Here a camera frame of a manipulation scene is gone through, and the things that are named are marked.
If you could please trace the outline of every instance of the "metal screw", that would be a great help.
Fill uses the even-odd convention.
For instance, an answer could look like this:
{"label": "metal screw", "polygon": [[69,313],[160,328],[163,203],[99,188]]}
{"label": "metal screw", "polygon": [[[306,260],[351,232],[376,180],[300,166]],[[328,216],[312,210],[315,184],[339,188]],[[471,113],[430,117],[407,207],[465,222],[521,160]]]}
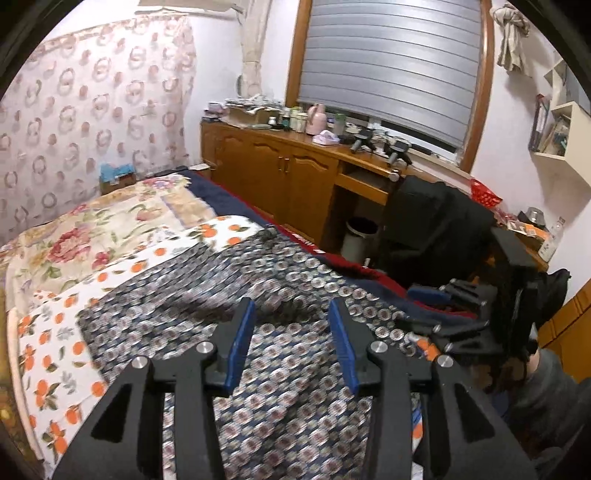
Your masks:
{"label": "metal screw", "polygon": [[213,350],[213,343],[201,342],[195,347],[199,353],[209,353]]}
{"label": "metal screw", "polygon": [[379,340],[372,342],[369,347],[372,349],[372,352],[376,353],[384,353],[386,350],[388,350],[388,345],[384,342],[380,342]]}
{"label": "metal screw", "polygon": [[413,356],[415,353],[417,353],[417,347],[415,347],[412,343],[399,343],[398,348],[400,348],[400,351],[406,356]]}
{"label": "metal screw", "polygon": [[439,355],[437,357],[437,363],[440,367],[450,368],[453,365],[453,358],[449,355]]}
{"label": "metal screw", "polygon": [[131,366],[134,368],[143,368],[148,365],[148,359],[144,356],[137,356],[131,361]]}
{"label": "metal screw", "polygon": [[392,340],[394,340],[395,342],[399,342],[400,340],[402,340],[404,338],[404,332],[398,328],[392,330],[392,332],[390,333],[390,338]]}

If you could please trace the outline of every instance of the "red basket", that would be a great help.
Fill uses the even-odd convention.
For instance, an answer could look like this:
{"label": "red basket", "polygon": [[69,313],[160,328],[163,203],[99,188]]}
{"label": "red basket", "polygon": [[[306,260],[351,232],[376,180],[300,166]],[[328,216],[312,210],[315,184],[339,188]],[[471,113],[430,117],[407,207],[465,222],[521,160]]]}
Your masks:
{"label": "red basket", "polygon": [[486,185],[480,183],[478,180],[471,179],[470,187],[472,188],[472,200],[486,208],[496,207],[503,201],[502,198],[496,196]]}

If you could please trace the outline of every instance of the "book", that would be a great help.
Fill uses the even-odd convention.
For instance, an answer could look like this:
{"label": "book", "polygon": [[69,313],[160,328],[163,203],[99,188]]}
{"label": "book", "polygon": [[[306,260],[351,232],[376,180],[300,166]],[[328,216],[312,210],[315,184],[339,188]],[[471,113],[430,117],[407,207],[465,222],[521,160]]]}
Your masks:
{"label": "book", "polygon": [[528,145],[528,148],[532,152],[537,151],[540,146],[550,113],[550,102],[544,95],[541,93],[538,94],[535,97],[535,101],[534,124],[531,127],[530,143]]}

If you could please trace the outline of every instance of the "wooden door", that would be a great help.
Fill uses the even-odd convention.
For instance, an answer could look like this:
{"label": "wooden door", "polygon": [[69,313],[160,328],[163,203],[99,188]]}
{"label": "wooden door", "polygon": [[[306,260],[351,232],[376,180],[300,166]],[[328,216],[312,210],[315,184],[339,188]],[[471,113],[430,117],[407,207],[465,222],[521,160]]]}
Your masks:
{"label": "wooden door", "polygon": [[283,197],[285,146],[264,137],[253,136],[247,158],[245,200],[278,220]]}
{"label": "wooden door", "polygon": [[282,222],[318,244],[329,210],[338,160],[294,148],[287,161]]}
{"label": "wooden door", "polygon": [[238,128],[224,128],[218,139],[214,181],[230,192],[240,197],[244,196],[245,164],[249,155],[249,141],[245,133]]}
{"label": "wooden door", "polygon": [[201,159],[211,167],[212,171],[217,166],[216,150],[217,136],[221,129],[218,125],[202,123],[201,124]]}

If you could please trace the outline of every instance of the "wooden window frame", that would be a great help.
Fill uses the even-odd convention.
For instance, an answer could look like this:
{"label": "wooden window frame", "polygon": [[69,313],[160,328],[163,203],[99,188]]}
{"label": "wooden window frame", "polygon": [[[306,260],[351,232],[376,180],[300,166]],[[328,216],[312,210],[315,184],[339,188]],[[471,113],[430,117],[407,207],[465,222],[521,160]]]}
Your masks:
{"label": "wooden window frame", "polygon": [[[461,150],[459,167],[466,173],[470,173],[476,153],[482,138],[482,132],[486,123],[488,106],[491,100],[492,75],[495,67],[495,28],[490,11],[492,0],[480,0],[480,18],[482,21],[482,45],[480,47],[480,65],[478,67],[478,78],[476,92],[474,93],[474,104],[470,123]],[[310,14],[312,12],[312,0],[300,0],[297,18],[295,21],[294,42],[291,48],[290,69],[287,77],[287,90],[285,91],[285,104],[296,106],[300,93],[301,71],[304,65],[304,53],[306,51],[306,38],[308,26],[310,25]]]}

